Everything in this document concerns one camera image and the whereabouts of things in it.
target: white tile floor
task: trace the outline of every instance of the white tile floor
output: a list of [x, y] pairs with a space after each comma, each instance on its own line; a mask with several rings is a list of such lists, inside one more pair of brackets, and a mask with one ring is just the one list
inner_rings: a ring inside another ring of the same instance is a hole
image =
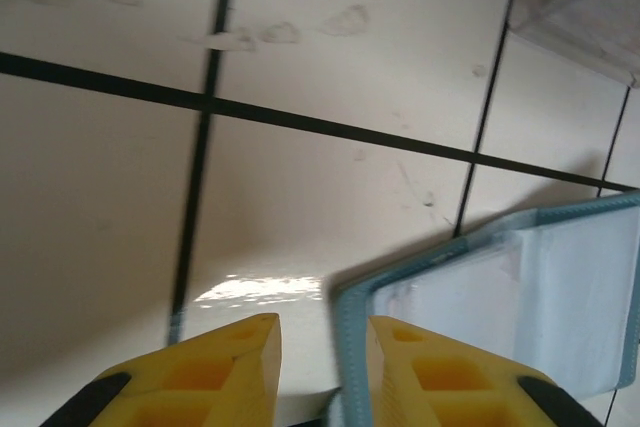
[[[206, 52], [183, 39], [207, 32], [214, 0], [48, 2], [0, 0], [0, 51], [201, 89]], [[256, 50], [225, 54], [219, 94], [470, 149], [504, 4], [232, 0]], [[366, 30], [327, 35], [349, 6]], [[260, 40], [283, 21], [299, 43]], [[103, 368], [163, 345], [197, 114], [8, 76], [0, 89], [0, 425], [37, 425]], [[481, 152], [600, 178], [624, 94], [509, 39]], [[640, 186], [639, 128], [633, 92], [607, 180]], [[304, 420], [337, 385], [327, 281], [448, 238], [468, 165], [225, 117], [212, 134], [185, 335], [279, 312], [278, 422]], [[463, 227], [596, 192], [480, 166]], [[604, 420], [610, 398], [585, 405]], [[637, 384], [620, 391], [609, 426], [640, 425], [639, 400]]]

